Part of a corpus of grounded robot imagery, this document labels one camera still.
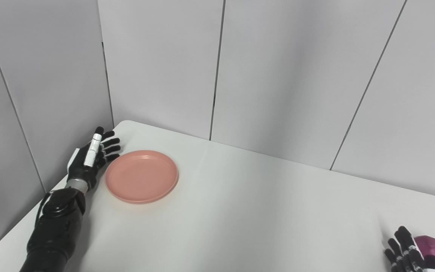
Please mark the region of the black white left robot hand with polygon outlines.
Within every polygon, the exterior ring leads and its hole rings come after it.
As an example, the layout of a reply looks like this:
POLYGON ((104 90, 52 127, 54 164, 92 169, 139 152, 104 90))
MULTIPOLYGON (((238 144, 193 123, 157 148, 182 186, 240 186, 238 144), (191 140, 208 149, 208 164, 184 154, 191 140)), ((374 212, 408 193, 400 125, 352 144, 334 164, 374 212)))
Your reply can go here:
POLYGON ((99 170, 120 156, 120 138, 115 137, 115 131, 104 131, 102 126, 97 127, 94 135, 100 135, 99 145, 95 145, 94 161, 92 166, 86 165, 85 160, 91 139, 85 146, 77 148, 68 162, 67 187, 76 188, 84 193, 92 190, 97 184, 99 170))

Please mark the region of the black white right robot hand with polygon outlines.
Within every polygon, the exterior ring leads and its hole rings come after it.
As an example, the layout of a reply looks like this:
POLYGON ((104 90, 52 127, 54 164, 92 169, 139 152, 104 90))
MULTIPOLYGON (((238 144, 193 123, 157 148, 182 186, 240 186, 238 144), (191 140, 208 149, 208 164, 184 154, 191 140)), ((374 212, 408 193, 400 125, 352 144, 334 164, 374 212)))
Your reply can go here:
POLYGON ((435 255, 423 253, 405 226, 400 226, 387 243, 383 254, 390 272, 435 272, 435 255))

